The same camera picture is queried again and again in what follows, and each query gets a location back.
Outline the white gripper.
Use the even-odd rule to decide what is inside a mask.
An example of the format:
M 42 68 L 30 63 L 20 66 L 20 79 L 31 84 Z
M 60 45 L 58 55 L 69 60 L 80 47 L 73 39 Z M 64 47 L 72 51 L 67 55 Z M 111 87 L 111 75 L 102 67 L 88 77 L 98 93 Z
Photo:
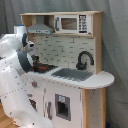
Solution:
M 37 55 L 33 55 L 32 56 L 33 59 L 33 67 L 32 67 L 32 71 L 38 71 L 38 64 L 39 64 L 39 56 Z

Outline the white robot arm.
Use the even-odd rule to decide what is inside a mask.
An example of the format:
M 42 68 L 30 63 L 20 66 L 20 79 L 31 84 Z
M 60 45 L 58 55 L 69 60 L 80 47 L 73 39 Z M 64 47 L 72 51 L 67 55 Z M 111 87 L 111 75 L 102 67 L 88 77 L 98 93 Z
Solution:
M 15 26 L 13 34 L 5 34 L 0 39 L 0 100 L 4 112 L 8 117 L 21 121 L 19 128 L 54 128 L 48 118 L 34 110 L 25 92 L 21 75 L 33 67 L 26 46 L 34 49 L 23 25 Z

